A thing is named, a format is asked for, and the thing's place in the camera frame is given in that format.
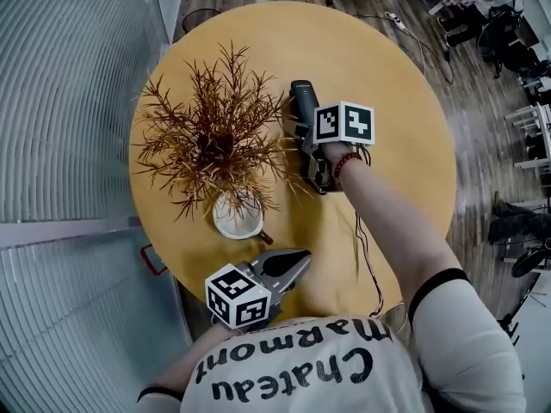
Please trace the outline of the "white power strip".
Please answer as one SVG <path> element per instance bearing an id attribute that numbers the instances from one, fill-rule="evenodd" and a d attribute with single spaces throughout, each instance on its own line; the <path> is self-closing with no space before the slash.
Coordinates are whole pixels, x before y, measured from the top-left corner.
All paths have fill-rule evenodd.
<path id="1" fill-rule="evenodd" d="M 406 33 L 408 31 L 408 28 L 406 27 L 406 25 L 401 21 L 401 19 L 395 15 L 394 13 L 391 13 L 391 12 L 386 12 L 385 13 L 385 17 L 391 21 L 394 26 L 400 30 L 401 32 L 404 32 Z"/>

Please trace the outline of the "person's white printed shirt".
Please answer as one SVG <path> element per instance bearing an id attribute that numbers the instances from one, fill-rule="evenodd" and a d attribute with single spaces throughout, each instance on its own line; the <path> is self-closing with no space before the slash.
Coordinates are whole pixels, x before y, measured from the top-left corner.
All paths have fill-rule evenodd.
<path id="1" fill-rule="evenodd" d="M 327 317 L 235 337 L 195 369 L 181 413 L 525 413 L 510 338 L 466 275 L 424 283 L 412 345 L 381 321 Z"/>

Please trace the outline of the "white cup with dark outside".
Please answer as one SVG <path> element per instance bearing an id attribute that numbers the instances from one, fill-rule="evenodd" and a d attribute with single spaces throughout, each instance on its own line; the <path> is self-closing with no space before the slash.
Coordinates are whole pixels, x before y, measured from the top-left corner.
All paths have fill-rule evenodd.
<path id="1" fill-rule="evenodd" d="M 214 203 L 212 215 L 219 233 L 231 240 L 259 237 L 267 245 L 274 241 L 264 230 L 264 213 L 257 198 L 245 191 L 238 192 L 239 203 L 226 192 Z"/>

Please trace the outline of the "black swivel chair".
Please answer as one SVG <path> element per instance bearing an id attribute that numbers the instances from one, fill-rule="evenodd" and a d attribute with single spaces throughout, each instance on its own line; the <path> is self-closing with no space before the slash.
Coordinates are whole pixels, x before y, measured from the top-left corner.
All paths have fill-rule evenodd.
<path id="1" fill-rule="evenodd" d="M 499 79 L 503 68 L 520 77 L 538 77 L 548 69 L 548 61 L 539 60 L 517 35 L 520 19 L 511 11 L 491 11 L 489 22 L 477 38 L 477 50 L 483 61 L 493 67 L 495 79 Z"/>

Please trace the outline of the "round wooden table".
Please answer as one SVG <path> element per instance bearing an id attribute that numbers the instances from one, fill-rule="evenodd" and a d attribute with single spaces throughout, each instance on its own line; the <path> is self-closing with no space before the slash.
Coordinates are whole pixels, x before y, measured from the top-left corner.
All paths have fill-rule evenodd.
<path id="1" fill-rule="evenodd" d="M 287 94 L 294 80 L 313 84 L 321 105 L 354 102 L 375 111 L 374 173 L 421 210 L 441 235 L 455 209 L 455 150 L 444 112 L 418 67 L 375 28 L 352 15 L 311 3 L 266 2 L 228 10 L 185 34 L 152 77 L 163 76 L 171 94 L 189 96 L 186 62 L 213 63 L 220 46 L 247 46 L 248 65 L 274 76 L 269 89 Z M 343 194 L 295 197 L 275 187 L 279 211 L 265 230 L 276 248 L 312 253 L 306 275 L 282 301 L 281 318 L 368 315 L 396 305 L 399 285 L 374 242 L 361 246 L 355 214 Z M 196 297 L 205 279 L 227 263 L 258 254 L 258 239 L 219 234 L 209 213 L 178 218 L 176 206 L 147 183 L 135 203 L 153 248 Z"/>

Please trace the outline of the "person's right forearm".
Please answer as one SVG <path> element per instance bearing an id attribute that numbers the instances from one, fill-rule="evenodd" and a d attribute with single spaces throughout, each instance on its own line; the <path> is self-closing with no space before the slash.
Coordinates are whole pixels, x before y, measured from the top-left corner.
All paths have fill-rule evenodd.
<path id="1" fill-rule="evenodd" d="M 354 157 L 349 146 L 331 143 L 322 148 L 342 190 L 395 274 L 406 306 L 436 275 L 466 279 L 455 254 L 430 220 Z"/>

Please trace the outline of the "orange plant in white pot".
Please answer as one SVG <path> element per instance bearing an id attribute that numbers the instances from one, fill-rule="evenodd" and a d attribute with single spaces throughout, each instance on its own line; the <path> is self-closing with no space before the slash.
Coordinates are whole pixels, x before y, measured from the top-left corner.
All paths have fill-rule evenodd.
<path id="1" fill-rule="evenodd" d="M 220 46 L 209 64 L 186 62 L 189 96 L 178 101 L 163 76 L 141 90 L 136 153 L 130 171 L 133 201 L 147 183 L 177 207 L 178 218 L 208 213 L 219 198 L 230 211 L 281 210 L 277 184 L 295 197 L 312 197 L 300 176 L 296 140 L 283 128 L 292 119 L 290 97 L 274 95 L 274 76 L 248 65 L 247 46 Z"/>

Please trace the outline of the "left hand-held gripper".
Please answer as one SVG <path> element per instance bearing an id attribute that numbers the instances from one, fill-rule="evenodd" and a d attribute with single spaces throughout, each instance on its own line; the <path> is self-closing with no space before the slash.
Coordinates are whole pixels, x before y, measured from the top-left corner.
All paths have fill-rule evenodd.
<path id="1" fill-rule="evenodd" d="M 264 251 L 249 262 L 250 268 L 247 263 L 228 263 L 205 280 L 207 308 L 230 330 L 262 324 L 310 262 L 309 250 L 277 249 Z"/>

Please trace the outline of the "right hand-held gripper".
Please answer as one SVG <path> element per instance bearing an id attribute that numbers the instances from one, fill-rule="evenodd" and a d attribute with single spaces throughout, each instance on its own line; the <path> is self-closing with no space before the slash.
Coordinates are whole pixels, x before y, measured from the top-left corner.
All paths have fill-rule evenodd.
<path id="1" fill-rule="evenodd" d="M 303 122 L 284 120 L 283 131 L 304 139 L 302 174 L 318 194 L 338 191 L 333 168 L 321 146 L 335 142 L 352 145 L 362 155 L 363 148 L 375 143 L 375 111 L 352 102 L 338 102 L 328 106 L 308 107 Z"/>

